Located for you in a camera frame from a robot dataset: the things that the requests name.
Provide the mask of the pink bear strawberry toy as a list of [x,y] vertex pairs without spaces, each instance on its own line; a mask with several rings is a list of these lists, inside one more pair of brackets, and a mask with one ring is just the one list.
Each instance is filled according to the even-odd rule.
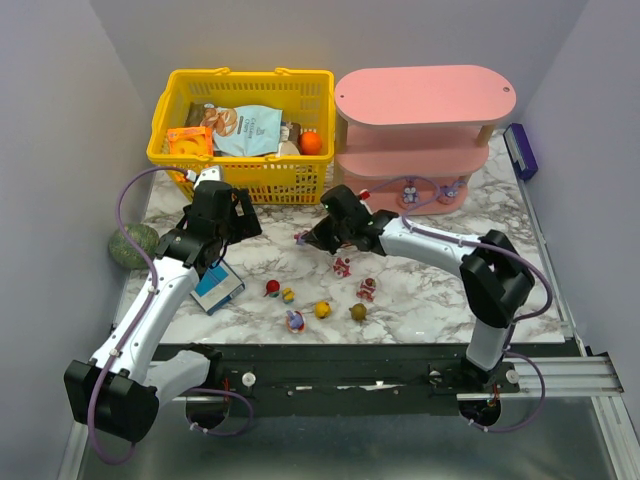
[[361,281],[356,292],[356,297],[367,302],[373,302],[375,299],[376,288],[377,285],[375,279],[367,277]]

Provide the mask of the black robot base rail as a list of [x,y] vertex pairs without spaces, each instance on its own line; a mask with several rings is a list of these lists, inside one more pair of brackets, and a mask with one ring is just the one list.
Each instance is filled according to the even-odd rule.
[[199,388],[228,388],[258,417],[457,415],[463,401],[515,394],[512,363],[475,373],[461,345],[215,344]]

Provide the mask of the purple orange bunny toy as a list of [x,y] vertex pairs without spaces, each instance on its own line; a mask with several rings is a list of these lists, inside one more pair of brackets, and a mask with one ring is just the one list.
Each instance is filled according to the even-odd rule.
[[286,311],[285,324],[287,329],[294,334],[302,333],[306,326],[303,314],[297,310]]

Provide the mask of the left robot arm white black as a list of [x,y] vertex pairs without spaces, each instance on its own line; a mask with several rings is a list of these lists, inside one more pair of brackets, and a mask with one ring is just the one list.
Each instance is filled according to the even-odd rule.
[[260,235],[250,195],[222,181],[198,181],[179,224],[163,235],[130,310],[87,362],[72,361],[64,384],[74,419],[137,443],[159,409],[223,378],[221,352],[192,344],[154,367],[154,353],[182,302],[228,246]]

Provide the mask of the pink bear figure toy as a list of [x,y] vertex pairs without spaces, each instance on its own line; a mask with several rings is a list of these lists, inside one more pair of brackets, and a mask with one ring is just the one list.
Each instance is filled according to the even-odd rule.
[[347,278],[351,275],[351,261],[346,257],[337,257],[333,264],[333,271],[338,278]]

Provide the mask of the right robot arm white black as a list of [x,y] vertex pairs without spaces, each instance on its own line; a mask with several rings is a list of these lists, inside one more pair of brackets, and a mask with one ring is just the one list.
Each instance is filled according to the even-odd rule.
[[372,212],[365,197],[345,185],[330,189],[321,197],[326,216],[298,241],[330,254],[354,246],[361,252],[415,260],[458,277],[475,316],[462,369],[475,381],[489,383],[504,358],[515,314],[535,284],[532,268],[496,230],[481,237],[448,234],[396,212]]

